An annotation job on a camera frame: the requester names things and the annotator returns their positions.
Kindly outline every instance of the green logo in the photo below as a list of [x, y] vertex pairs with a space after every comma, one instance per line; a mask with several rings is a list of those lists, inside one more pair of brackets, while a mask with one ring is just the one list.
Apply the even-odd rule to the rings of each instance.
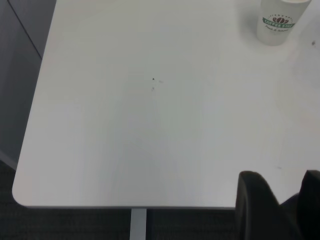
[[262, 20], [265, 24], [268, 24], [268, 25], [276, 27], [276, 28], [282, 28], [282, 29], [290, 29], [295, 25], [295, 23], [285, 24], [285, 22], [288, 22], [288, 21], [287, 20], [284, 21], [284, 18], [282, 18], [282, 17], [279, 17], [278, 19], [276, 19], [277, 22], [270, 21], [264, 17], [262, 18]]

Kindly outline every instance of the white table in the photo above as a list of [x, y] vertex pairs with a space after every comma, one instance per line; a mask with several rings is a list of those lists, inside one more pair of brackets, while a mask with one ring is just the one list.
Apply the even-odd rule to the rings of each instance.
[[280, 202], [297, 193], [320, 169], [320, 3], [277, 47], [256, 39], [258, 10], [256, 0], [58, 0], [14, 199], [234, 207], [243, 170]]

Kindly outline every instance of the table leg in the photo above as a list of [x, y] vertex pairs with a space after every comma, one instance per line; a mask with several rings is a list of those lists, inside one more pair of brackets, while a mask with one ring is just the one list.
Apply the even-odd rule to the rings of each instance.
[[130, 240], [145, 240], [147, 209], [132, 209], [130, 223]]

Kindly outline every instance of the gray cabinet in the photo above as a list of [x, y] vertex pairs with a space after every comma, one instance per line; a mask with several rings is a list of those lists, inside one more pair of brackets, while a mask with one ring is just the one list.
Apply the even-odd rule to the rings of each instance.
[[56, 0], [9, 0], [9, 2], [42, 58]]
[[17, 167], [41, 58], [6, 0], [0, 0], [0, 160]]

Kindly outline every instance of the white cup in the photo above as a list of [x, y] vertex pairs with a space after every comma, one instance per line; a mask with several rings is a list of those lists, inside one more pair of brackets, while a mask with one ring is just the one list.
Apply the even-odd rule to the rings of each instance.
[[261, 0], [258, 39], [269, 46], [283, 44], [311, 0]]

